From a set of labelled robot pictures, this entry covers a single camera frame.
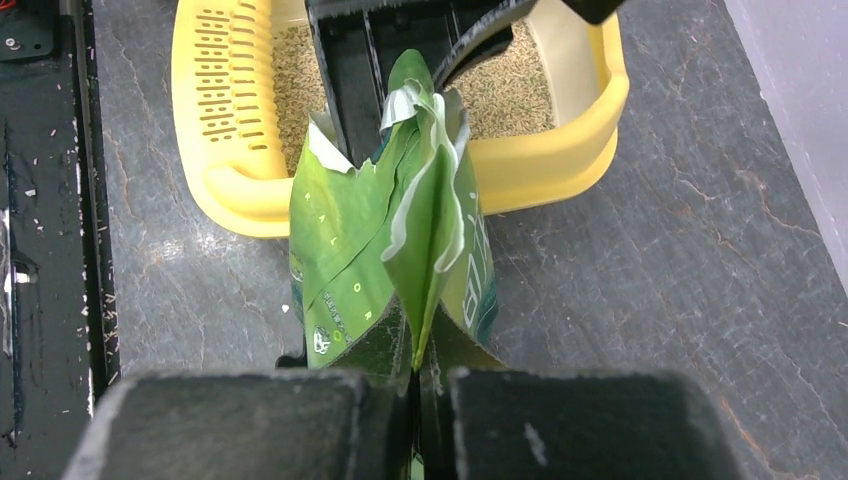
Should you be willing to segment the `green litter bag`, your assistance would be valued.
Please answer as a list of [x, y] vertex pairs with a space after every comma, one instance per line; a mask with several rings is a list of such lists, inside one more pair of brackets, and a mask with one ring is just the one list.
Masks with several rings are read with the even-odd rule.
[[327, 113], [312, 115], [290, 198], [292, 296], [307, 363], [339, 359], [398, 300], [422, 363], [439, 311], [486, 344], [494, 265], [460, 93], [440, 91], [409, 49], [389, 74], [383, 141], [354, 166]]

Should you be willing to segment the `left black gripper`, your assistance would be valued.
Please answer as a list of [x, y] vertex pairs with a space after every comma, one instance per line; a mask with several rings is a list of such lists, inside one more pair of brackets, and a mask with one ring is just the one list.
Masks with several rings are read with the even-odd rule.
[[565, 169], [592, 162], [615, 140], [626, 101], [626, 70], [614, 1], [310, 1], [308, 22], [340, 151], [358, 167], [382, 143], [389, 74], [419, 52], [437, 89], [503, 53], [512, 27], [528, 19], [556, 99], [571, 100], [566, 77], [592, 72], [598, 98], [569, 123], [540, 134], [477, 141], [480, 169]]

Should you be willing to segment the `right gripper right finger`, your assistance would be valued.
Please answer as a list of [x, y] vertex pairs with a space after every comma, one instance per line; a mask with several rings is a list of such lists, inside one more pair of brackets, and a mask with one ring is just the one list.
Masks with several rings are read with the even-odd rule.
[[738, 479], [705, 392], [668, 370], [509, 369], [438, 313], [421, 367], [425, 479]]

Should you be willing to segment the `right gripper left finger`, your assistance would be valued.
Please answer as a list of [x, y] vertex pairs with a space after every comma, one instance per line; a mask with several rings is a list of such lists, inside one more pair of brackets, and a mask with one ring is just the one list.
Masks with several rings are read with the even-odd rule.
[[329, 367], [150, 372], [98, 404], [67, 479], [407, 479], [410, 332], [391, 302]]

